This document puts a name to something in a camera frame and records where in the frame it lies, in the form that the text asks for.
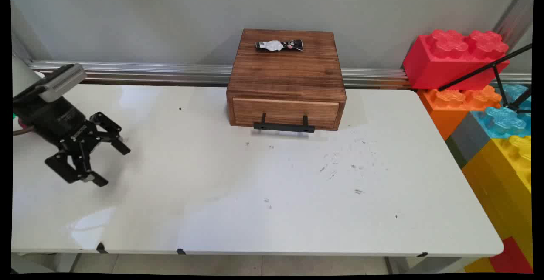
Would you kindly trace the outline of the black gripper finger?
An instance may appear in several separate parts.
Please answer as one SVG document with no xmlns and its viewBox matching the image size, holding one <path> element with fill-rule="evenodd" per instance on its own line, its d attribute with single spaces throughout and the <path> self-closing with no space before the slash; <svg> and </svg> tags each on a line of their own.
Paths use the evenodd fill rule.
<svg viewBox="0 0 544 280">
<path fill-rule="evenodd" d="M 104 187 L 108 181 L 92 169 L 90 153 L 91 149 L 85 143 L 72 143 L 48 157 L 45 164 L 67 183 L 93 182 Z"/>
<path fill-rule="evenodd" d="M 121 127 L 112 121 L 102 112 L 97 112 L 89 119 L 94 125 L 101 128 L 93 131 L 93 136 L 97 138 L 99 142 L 110 143 L 118 152 L 123 155 L 127 155 L 131 152 L 130 148 L 126 146 L 120 135 Z"/>
</svg>

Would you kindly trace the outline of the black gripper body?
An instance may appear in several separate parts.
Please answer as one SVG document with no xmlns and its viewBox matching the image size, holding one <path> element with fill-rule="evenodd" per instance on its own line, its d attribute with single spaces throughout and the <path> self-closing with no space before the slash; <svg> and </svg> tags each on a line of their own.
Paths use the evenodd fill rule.
<svg viewBox="0 0 544 280">
<path fill-rule="evenodd" d="M 62 152 L 91 152 L 102 141 L 96 126 L 64 97 L 45 102 L 37 95 L 18 95 L 14 97 L 14 113 L 25 127 L 33 127 Z"/>
</svg>

